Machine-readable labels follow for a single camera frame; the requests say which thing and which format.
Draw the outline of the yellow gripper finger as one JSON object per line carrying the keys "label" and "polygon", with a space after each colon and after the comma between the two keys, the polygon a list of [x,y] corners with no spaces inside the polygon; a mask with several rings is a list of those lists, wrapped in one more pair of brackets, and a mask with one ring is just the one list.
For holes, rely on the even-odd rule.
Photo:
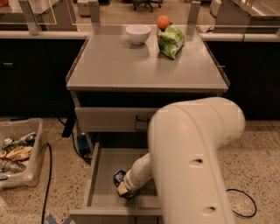
{"label": "yellow gripper finger", "polygon": [[129,190],[127,189],[124,183],[121,183],[117,187],[117,192],[121,197],[125,197],[128,194]]}

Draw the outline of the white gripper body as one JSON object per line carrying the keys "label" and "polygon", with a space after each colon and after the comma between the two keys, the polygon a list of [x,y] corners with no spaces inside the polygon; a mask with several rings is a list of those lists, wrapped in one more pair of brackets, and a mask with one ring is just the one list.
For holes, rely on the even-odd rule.
{"label": "white gripper body", "polygon": [[124,184],[130,192],[135,192],[151,179],[151,161],[148,158],[139,158],[124,176]]}

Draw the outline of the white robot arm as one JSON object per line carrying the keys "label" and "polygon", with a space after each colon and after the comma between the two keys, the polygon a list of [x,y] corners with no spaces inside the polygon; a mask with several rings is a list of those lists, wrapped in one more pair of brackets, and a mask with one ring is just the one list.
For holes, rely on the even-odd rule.
{"label": "white robot arm", "polygon": [[163,224],[235,224],[217,150],[244,129],[242,110],[228,99],[169,104],[151,118],[149,152],[134,162],[118,192],[132,194],[152,179]]}

